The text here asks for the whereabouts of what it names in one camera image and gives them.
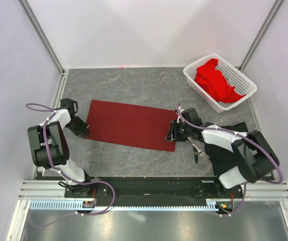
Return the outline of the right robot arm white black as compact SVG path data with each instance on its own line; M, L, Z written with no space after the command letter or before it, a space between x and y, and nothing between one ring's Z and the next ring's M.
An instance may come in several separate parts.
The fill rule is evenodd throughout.
M176 108L178 118L170 122L166 141L190 141L198 160L206 155L213 166L218 182L214 194L226 197L231 188L259 180L270 182L266 176L276 170L283 180L279 160L260 131L248 131L246 123L218 126L204 123L194 108Z

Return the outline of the silver fork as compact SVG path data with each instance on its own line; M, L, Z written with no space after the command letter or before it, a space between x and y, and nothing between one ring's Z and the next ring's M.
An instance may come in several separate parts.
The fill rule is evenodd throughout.
M188 137L187 138L190 142L191 142L191 144L195 144L195 142L193 141L193 139L192 138L190 138L190 137ZM200 148L198 148L199 149L199 159L205 159L205 160L208 160L210 157L204 152L204 151L202 151Z

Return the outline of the white plastic basket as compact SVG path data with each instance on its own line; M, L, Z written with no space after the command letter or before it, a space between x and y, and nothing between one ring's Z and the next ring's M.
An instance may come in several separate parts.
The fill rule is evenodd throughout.
M216 102L194 81L194 78L197 74L197 68L206 64L206 62L211 59L218 60L218 65L215 67L215 69L221 71L228 84L235 87L235 91L237 92L237 94L243 96L240 100L234 103L223 103L220 101ZM240 72L235 66L233 66L223 57L215 53L208 54L189 64L183 69L183 73L186 76L188 85L218 113L222 113L224 111L235 108L243 101L251 97L257 91L257 86L255 83L253 83L248 77L246 77L242 72Z

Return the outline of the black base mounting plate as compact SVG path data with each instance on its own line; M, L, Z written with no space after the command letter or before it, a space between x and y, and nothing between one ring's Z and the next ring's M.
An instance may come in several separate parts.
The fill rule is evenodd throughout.
M242 187L235 185L224 188L217 177L103 177L101 181L90 185L69 186L60 182L65 188L65 198L109 198L112 191L118 199L124 196L184 196L194 198L241 198Z

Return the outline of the bright red cloth in basket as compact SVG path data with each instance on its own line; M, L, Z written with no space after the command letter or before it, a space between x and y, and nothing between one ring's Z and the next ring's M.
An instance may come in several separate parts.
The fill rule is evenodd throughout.
M220 70L217 70L218 60L212 58L204 65L197 68L194 78L197 83L216 102L234 103L244 95L235 91L235 87L228 84Z

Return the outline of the silver knife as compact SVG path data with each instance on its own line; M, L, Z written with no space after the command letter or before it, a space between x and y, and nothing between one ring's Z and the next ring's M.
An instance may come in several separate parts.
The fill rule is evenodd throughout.
M194 159L195 159L195 163L197 164L199 161L199 149L197 148L197 146L195 144L192 144L192 148L193 148L193 152L194 152Z

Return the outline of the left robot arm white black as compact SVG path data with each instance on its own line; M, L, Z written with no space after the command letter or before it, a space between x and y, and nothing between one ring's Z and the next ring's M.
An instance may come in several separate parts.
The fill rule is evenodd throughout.
M67 128L77 137L90 136L89 125L77 115L77 101L64 98L60 101L59 108L37 103L28 103L26 107L33 111L50 113L42 123L27 130L34 165L55 171L69 185L76 185L75 190L81 197L89 197L93 192L93 185L89 182L87 172L72 161L63 132Z

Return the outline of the dark red cloth napkin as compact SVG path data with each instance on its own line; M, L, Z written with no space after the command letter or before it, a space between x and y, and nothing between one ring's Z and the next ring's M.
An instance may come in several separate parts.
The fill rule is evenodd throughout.
M176 119L173 110L93 99L86 122L90 140L174 152L165 138Z

